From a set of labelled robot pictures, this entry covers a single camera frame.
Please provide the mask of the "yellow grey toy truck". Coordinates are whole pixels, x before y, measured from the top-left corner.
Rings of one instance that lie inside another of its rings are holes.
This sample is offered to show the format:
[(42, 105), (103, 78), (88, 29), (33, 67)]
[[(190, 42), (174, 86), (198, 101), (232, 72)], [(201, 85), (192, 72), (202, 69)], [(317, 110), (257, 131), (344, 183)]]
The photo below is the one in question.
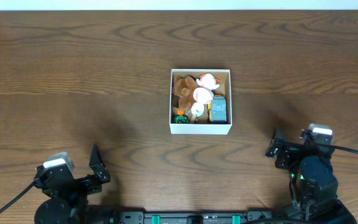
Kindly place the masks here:
[(221, 95), (214, 96), (207, 106), (210, 123), (225, 123), (227, 121), (226, 99)]

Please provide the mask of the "pig face lollipop toy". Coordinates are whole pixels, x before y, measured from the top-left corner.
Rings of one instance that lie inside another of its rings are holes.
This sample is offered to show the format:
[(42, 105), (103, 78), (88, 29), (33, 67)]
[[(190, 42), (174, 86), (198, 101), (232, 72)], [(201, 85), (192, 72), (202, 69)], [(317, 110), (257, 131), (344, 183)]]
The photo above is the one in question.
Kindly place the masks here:
[(195, 102), (191, 107), (190, 113), (191, 113), (190, 123), (191, 124), (196, 123), (204, 113), (204, 104)]

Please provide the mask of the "pink white plush toy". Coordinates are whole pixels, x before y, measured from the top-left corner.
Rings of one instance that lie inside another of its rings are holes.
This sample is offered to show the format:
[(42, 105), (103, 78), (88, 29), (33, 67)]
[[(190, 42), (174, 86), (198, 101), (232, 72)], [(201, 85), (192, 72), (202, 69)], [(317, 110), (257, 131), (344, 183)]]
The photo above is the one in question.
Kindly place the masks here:
[(219, 80), (212, 73), (202, 74), (196, 79), (198, 87), (193, 92), (193, 98), (197, 103), (207, 105), (213, 100), (213, 90), (219, 88)]

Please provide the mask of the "green toy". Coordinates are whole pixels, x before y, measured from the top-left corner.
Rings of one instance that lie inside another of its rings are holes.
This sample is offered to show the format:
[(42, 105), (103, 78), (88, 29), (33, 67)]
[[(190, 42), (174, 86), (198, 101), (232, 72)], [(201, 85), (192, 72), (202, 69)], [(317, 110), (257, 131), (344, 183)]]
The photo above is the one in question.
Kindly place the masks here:
[(189, 124), (190, 121), (185, 115), (177, 115), (172, 119), (173, 124)]

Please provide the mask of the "brown plush toy with orange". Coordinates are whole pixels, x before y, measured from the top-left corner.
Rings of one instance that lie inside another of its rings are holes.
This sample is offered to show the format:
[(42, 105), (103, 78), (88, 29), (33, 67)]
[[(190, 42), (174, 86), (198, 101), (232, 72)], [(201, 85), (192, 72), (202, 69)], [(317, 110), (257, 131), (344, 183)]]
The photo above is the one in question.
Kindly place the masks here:
[(173, 77), (173, 107), (177, 111), (182, 111), (184, 113), (189, 112), (195, 99), (193, 93), (199, 85), (192, 76), (181, 77), (175, 75)]

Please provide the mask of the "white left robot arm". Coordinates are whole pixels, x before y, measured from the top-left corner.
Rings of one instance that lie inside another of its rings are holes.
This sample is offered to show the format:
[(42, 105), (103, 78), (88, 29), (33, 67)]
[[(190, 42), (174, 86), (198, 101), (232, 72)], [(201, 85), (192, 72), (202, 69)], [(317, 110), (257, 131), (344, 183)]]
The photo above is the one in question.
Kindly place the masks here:
[(93, 171), (85, 177), (74, 178), (74, 163), (67, 152), (49, 156), (37, 167), (34, 186), (49, 197), (37, 209), (35, 223), (118, 223), (119, 215), (113, 208), (90, 205), (88, 196), (102, 191), (102, 185), (111, 181), (99, 147), (95, 144), (89, 159)]

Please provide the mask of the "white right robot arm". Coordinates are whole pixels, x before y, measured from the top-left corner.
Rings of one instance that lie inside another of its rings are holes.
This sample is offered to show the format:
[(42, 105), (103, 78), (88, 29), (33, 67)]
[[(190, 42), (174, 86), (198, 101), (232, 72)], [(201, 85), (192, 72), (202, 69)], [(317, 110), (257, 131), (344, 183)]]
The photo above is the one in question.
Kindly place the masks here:
[(283, 209), (282, 214), (309, 222), (356, 223), (337, 197), (338, 180), (331, 165), (332, 129), (311, 124), (302, 130), (300, 138), (303, 144), (286, 141), (276, 127), (265, 154), (276, 158), (275, 167), (287, 170), (290, 176), (292, 208)]

